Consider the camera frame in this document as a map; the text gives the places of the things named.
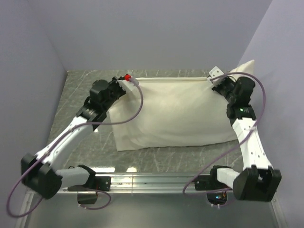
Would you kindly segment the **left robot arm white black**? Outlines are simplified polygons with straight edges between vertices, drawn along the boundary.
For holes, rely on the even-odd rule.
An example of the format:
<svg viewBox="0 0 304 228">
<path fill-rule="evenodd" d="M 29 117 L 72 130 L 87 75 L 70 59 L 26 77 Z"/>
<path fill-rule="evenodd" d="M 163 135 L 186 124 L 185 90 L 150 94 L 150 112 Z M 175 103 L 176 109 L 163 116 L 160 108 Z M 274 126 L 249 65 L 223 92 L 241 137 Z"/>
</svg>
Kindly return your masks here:
<svg viewBox="0 0 304 228">
<path fill-rule="evenodd" d="M 69 126 L 48 146 L 35 155 L 26 154 L 21 160 L 22 183 L 44 199 L 50 199 L 61 188 L 80 186 L 85 191 L 95 187 L 96 172 L 85 165 L 72 170 L 61 169 L 71 152 L 86 136 L 103 122 L 110 107 L 126 94 L 120 83 L 124 77 L 111 81 L 96 80 L 89 96 Z"/>
</svg>

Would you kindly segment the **cream pillowcase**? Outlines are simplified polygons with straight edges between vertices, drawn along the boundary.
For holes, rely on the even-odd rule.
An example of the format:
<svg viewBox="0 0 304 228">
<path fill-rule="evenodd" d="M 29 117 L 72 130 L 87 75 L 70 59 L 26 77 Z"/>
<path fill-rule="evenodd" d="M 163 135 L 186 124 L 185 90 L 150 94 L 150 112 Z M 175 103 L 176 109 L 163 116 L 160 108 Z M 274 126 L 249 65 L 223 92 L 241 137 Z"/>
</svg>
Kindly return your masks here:
<svg viewBox="0 0 304 228">
<path fill-rule="evenodd" d="M 118 151 L 235 140 L 227 100 L 205 76 L 139 78 L 109 109 Z"/>
</svg>

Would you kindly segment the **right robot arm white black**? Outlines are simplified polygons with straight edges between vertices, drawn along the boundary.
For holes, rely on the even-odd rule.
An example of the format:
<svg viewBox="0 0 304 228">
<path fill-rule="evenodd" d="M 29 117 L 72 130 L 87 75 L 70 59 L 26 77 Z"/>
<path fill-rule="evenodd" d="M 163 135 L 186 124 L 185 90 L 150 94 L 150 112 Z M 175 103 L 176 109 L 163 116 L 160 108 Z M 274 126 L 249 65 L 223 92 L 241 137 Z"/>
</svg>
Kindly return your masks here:
<svg viewBox="0 0 304 228">
<path fill-rule="evenodd" d="M 259 119 L 250 104 L 255 82 L 248 73 L 238 79 L 229 74 L 210 75 L 212 90 L 228 102 L 227 117 L 234 130 L 243 158 L 243 171 L 228 166 L 214 166 L 210 171 L 209 184 L 215 190 L 227 186 L 237 200 L 270 202 L 282 179 L 280 170 L 274 169 L 260 141 L 257 130 Z"/>
</svg>

